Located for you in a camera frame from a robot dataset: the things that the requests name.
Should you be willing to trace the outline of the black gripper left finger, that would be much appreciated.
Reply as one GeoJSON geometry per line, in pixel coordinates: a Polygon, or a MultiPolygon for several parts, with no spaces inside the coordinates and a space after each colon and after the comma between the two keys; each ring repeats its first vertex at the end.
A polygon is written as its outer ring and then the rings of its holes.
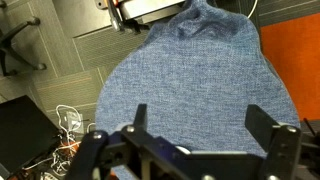
{"type": "Polygon", "coordinates": [[[134,119],[134,126],[139,129],[146,130],[147,129],[147,105],[146,104],[139,104],[135,119],[134,119]]]}

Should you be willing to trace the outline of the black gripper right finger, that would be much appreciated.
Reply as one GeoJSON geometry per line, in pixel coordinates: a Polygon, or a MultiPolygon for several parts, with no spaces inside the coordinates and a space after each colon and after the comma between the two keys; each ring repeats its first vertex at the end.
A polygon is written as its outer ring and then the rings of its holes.
{"type": "Polygon", "coordinates": [[[245,127],[260,147],[268,152],[280,124],[258,105],[250,104],[246,110],[245,127]]]}

